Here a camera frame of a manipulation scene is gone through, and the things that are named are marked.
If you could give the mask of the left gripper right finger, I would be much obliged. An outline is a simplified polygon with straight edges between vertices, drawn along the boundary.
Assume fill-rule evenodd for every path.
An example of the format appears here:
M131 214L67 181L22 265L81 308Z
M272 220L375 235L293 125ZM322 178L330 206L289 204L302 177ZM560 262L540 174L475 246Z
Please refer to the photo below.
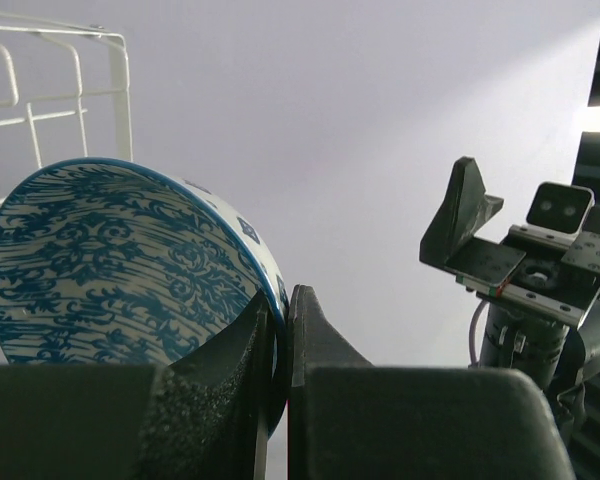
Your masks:
M291 297L292 479L571 479L549 405L516 370L380 367Z

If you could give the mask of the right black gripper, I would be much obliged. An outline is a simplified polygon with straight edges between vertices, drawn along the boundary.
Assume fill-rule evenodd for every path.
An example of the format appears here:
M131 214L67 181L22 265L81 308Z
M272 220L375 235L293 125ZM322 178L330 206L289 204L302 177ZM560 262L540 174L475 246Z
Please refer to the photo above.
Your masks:
M453 164L419 261L450 273L480 303L469 327L473 367L517 369L546 395L563 435L586 419L585 383L600 373L600 206L572 237L515 226L476 236L504 206L475 159Z

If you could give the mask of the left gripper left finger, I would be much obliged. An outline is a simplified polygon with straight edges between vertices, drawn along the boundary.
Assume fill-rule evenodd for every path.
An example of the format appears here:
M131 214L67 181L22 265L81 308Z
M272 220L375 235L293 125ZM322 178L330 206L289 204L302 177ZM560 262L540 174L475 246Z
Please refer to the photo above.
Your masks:
M0 366L0 479L261 479L273 315L174 365Z

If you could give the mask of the light blue patterned bowl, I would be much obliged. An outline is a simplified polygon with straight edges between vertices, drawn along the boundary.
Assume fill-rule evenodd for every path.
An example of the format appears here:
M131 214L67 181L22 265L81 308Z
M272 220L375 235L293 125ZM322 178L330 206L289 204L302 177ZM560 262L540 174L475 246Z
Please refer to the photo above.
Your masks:
M0 349L12 364L171 365L263 293L276 346L268 426L286 403L289 300L263 237L192 181L80 158L0 204Z

